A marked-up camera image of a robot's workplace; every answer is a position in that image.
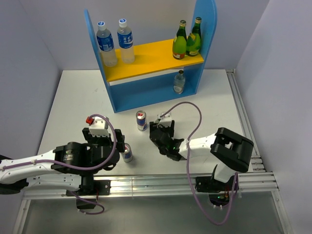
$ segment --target shelf board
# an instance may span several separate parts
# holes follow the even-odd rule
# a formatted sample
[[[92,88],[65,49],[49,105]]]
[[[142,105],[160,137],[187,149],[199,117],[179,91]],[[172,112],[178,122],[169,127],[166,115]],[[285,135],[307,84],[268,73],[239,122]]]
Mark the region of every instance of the shelf board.
[[[172,44],[173,39],[136,45],[136,60],[131,64],[122,62],[120,49],[117,49],[118,64],[114,67],[103,66],[107,82],[204,62],[200,54],[195,57],[186,56],[181,60],[175,59],[172,56]]]
[[[110,86],[116,112],[196,94],[186,80],[182,94],[174,92],[176,72]]]

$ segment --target white table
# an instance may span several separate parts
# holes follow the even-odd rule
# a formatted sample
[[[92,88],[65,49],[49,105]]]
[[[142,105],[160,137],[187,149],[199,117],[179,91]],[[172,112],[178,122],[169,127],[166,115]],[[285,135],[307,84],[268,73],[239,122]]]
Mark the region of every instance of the white table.
[[[85,142],[81,131],[88,126],[85,123],[86,118],[91,114],[101,114],[110,119],[114,128],[121,129],[125,135],[125,142],[132,147],[134,160],[125,163],[120,158],[113,170],[101,170],[98,175],[185,174],[186,161],[176,162],[161,155],[149,139],[149,129],[145,132],[137,129],[135,117],[136,112],[142,109],[147,113],[147,121],[154,121],[157,114],[167,111],[181,101],[193,102],[202,111],[202,124],[193,138],[213,134],[219,127],[243,134],[225,70],[204,70],[198,93],[194,96],[116,114],[110,104],[100,71],[63,71],[39,154],[70,141]],[[184,104],[175,108],[172,116],[175,120],[175,138],[186,138],[197,125],[199,115],[193,106]],[[191,173],[211,173],[218,162],[219,160],[210,153],[207,153],[207,156],[192,158]]]

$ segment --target green glass bottle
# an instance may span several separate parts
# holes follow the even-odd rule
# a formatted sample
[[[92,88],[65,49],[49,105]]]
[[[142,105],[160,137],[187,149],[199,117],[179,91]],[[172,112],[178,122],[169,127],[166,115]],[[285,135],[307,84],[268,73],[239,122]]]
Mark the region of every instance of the green glass bottle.
[[[172,45],[172,54],[175,59],[183,59],[186,54],[186,32],[185,32],[186,21],[180,21],[180,27],[176,33],[174,43]]]
[[[200,23],[201,23],[201,17],[196,17],[192,32],[187,38],[186,54],[188,56],[195,56],[198,54],[200,50],[200,46],[201,46]]]

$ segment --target robotic arm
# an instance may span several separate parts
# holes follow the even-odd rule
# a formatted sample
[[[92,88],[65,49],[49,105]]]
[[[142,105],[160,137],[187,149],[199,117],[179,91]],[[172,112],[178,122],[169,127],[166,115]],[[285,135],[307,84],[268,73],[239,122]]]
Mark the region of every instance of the robotic arm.
[[[88,143],[69,142],[42,155],[17,160],[0,156],[0,194],[16,194],[23,188],[44,187],[92,195],[95,190],[93,174],[102,169],[113,169],[119,161],[119,152],[124,152],[125,146],[121,130],[115,129],[115,152],[105,165],[97,167],[112,152],[113,142],[108,124],[102,118],[87,118],[86,122],[90,127],[84,128],[82,133]]]
[[[175,161],[186,160],[187,140],[173,139],[174,125],[171,113],[160,114],[157,120],[150,122],[150,139],[162,155]],[[216,165],[209,180],[204,180],[197,187],[198,192],[218,193],[232,184],[236,172],[247,172],[254,143],[227,129],[219,128],[215,134],[191,139],[189,142],[191,158],[207,156],[210,152],[221,163]]]

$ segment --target yellow shelf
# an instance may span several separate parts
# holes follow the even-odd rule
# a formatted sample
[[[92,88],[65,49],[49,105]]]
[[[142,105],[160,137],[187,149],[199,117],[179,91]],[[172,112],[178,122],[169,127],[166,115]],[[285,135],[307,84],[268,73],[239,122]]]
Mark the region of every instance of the yellow shelf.
[[[201,55],[175,59],[172,56],[172,43],[173,39],[169,39],[134,46],[136,60],[131,64],[122,62],[120,50],[117,49],[118,64],[114,67],[103,65],[107,82],[204,62]]]

